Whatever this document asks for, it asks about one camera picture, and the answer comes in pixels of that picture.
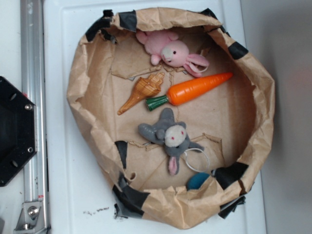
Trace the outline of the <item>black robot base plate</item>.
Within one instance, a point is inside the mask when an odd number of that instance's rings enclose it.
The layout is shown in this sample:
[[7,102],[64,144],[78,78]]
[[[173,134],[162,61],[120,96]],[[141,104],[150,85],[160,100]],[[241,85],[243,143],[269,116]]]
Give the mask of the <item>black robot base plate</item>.
[[4,187],[35,155],[35,104],[0,78],[0,186]]

